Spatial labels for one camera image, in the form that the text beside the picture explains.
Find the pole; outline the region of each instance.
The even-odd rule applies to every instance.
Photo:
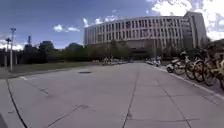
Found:
[[[8,67],[8,50],[9,50],[9,42],[11,41],[9,38],[5,40],[7,42],[6,50],[5,50],[5,68]]]
[[[156,59],[156,42],[155,42],[156,40],[154,40],[154,55],[155,55],[155,59]]]
[[[12,47],[13,47],[13,40],[14,40],[14,33],[16,31],[15,28],[11,28],[12,31],[12,40],[11,40],[11,50],[10,50],[10,70],[12,71]]]

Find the bicycle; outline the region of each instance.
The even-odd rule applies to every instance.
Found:
[[[195,63],[193,66],[193,76],[194,76],[194,79],[199,83],[204,81],[203,65],[204,65],[206,57],[207,57],[207,51],[203,49],[200,49],[196,53]]]
[[[224,91],[224,60],[223,55],[207,60],[203,66],[203,79],[207,86],[213,86],[218,80],[220,88]]]
[[[183,75],[185,73],[185,65],[189,61],[189,56],[186,51],[181,52],[180,58],[174,63],[174,73],[177,75]]]
[[[195,56],[194,61],[189,60],[188,63],[185,65],[185,74],[190,80],[196,80],[200,81],[196,75],[196,67],[199,67],[202,64],[203,56],[204,56],[204,50],[199,50],[197,53],[193,56]]]

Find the pavement joint line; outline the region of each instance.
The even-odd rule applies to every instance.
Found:
[[[50,95],[50,94],[46,91],[46,89],[41,89],[41,88],[37,87],[36,85],[33,85],[31,82],[29,82],[29,80],[28,80],[26,77],[19,77],[19,78],[22,79],[22,80],[24,80],[26,83],[28,83],[28,85],[30,85],[30,86],[36,88],[37,90],[39,90],[39,91],[41,91],[41,92],[43,92],[43,93],[45,93],[45,94],[47,94],[47,95]]]
[[[131,95],[131,100],[130,100],[130,103],[129,103],[129,106],[128,106],[127,114],[125,115],[125,120],[123,122],[122,128],[125,127],[125,124],[128,120],[128,117],[130,116],[131,106],[132,106],[132,102],[133,102],[133,99],[134,99],[134,96],[135,96],[135,91],[136,91],[136,88],[137,88],[138,79],[139,79],[139,76],[140,76],[139,70],[140,69],[139,69],[139,65],[138,65],[138,67],[136,69],[136,78],[135,78],[134,88],[133,88],[132,95]]]
[[[188,124],[189,128],[191,128],[190,123],[188,122],[187,118],[184,116],[183,112],[180,110],[180,108],[178,107],[178,105],[176,104],[176,102],[173,100],[173,98],[168,94],[168,92],[163,88],[163,91],[167,94],[167,96],[171,99],[171,101],[173,102],[173,104],[177,107],[178,111],[180,112],[180,114],[182,115],[182,117],[184,118],[184,120],[186,121],[186,123]]]
[[[132,118],[132,119],[128,119],[128,120],[169,123],[169,122],[186,122],[186,120],[187,121],[195,121],[195,120],[200,120],[200,119],[186,119],[186,120],[165,121],[165,120],[145,120],[145,119],[134,119],[134,118]]]
[[[75,107],[73,110],[71,110],[70,112],[66,113],[65,115],[63,115],[62,117],[56,119],[55,121],[53,121],[52,123],[48,124],[46,127],[44,128],[49,128],[50,126],[54,125],[55,123],[57,123],[58,121],[68,117],[72,112],[76,111],[78,108],[83,107],[83,105],[79,105],[77,107]]]
[[[166,70],[164,70],[164,69],[161,69],[161,68],[158,68],[158,67],[154,67],[154,66],[152,66],[152,67],[155,68],[155,69],[157,69],[157,70],[166,72]],[[172,76],[174,76],[174,77],[176,77],[176,78],[178,78],[178,79],[180,79],[180,80],[183,80],[183,81],[185,81],[185,82],[187,82],[187,83],[189,83],[189,84],[192,84],[194,87],[197,87],[197,88],[199,88],[199,89],[201,89],[201,90],[203,90],[203,91],[206,91],[206,92],[208,92],[208,93],[210,93],[210,94],[212,94],[212,95],[214,95],[214,96],[216,96],[216,97],[218,97],[218,98],[220,98],[221,100],[224,101],[224,97],[223,97],[222,95],[216,93],[215,91],[212,91],[212,90],[210,90],[210,89],[207,89],[207,88],[205,88],[205,87],[203,87],[203,86],[201,86],[201,85],[198,85],[198,84],[196,84],[196,83],[194,83],[194,82],[191,82],[191,81],[189,81],[189,80],[186,80],[185,78],[180,77],[180,76],[177,76],[177,75],[175,75],[175,74],[171,74],[171,73],[169,73],[169,74],[172,75]]]
[[[28,126],[27,126],[27,124],[25,123],[25,121],[23,120],[23,118],[22,118],[22,116],[21,116],[21,114],[20,114],[20,112],[19,112],[19,109],[18,109],[18,107],[17,107],[17,105],[16,105],[16,102],[15,102],[15,100],[14,100],[12,91],[11,91],[11,89],[10,89],[9,79],[5,79],[5,81],[6,81],[6,85],[7,85],[7,87],[8,87],[8,91],[9,91],[9,95],[10,95],[10,99],[11,99],[11,101],[12,101],[12,104],[13,104],[13,106],[14,106],[14,109],[15,109],[15,111],[16,111],[16,114],[17,114],[19,120],[21,121],[21,123],[23,124],[23,127],[24,127],[24,128],[28,128]]]

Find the large white building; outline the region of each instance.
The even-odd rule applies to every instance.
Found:
[[[148,43],[164,49],[191,49],[206,42],[206,30],[201,13],[184,16],[146,16],[122,19],[85,28],[84,44],[106,44],[126,41],[130,48],[144,48]]]

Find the curb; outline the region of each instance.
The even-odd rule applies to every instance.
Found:
[[[93,67],[97,65],[92,65],[92,66],[81,66],[81,67],[74,67],[74,68],[63,68],[63,69],[54,69],[54,70],[45,70],[45,71],[34,71],[34,72],[26,72],[26,73],[9,73],[8,76],[5,78],[18,78],[20,76],[29,76],[29,75],[37,75],[37,74],[45,74],[45,73],[52,73],[52,72],[60,72],[60,71],[69,71],[73,69],[82,69],[82,68],[88,68],[88,67]]]
[[[154,66],[152,66],[152,67],[155,68],[155,69],[157,69],[157,70],[166,72],[165,69],[161,69],[161,68],[154,67]],[[205,87],[203,87],[203,86],[201,86],[201,85],[199,85],[199,84],[196,84],[196,83],[194,83],[194,82],[192,82],[192,81],[189,81],[189,80],[187,80],[187,79],[185,79],[185,78],[183,78],[183,77],[180,77],[180,76],[178,76],[178,75],[175,75],[175,74],[172,74],[172,73],[169,73],[169,74],[170,74],[171,76],[174,76],[174,77],[176,77],[176,78],[182,80],[182,81],[185,81],[185,82],[187,82],[187,83],[189,83],[189,84],[192,84],[192,85],[193,85],[194,87],[196,87],[196,88],[199,88],[199,89],[201,89],[201,90],[203,90],[203,91],[206,91],[206,92],[208,92],[208,93],[210,93],[210,94],[213,94],[213,95],[216,96],[217,98],[220,98],[221,100],[224,101],[224,96],[222,96],[222,95],[216,93],[216,92],[213,91],[213,90],[207,89],[207,88],[205,88]]]

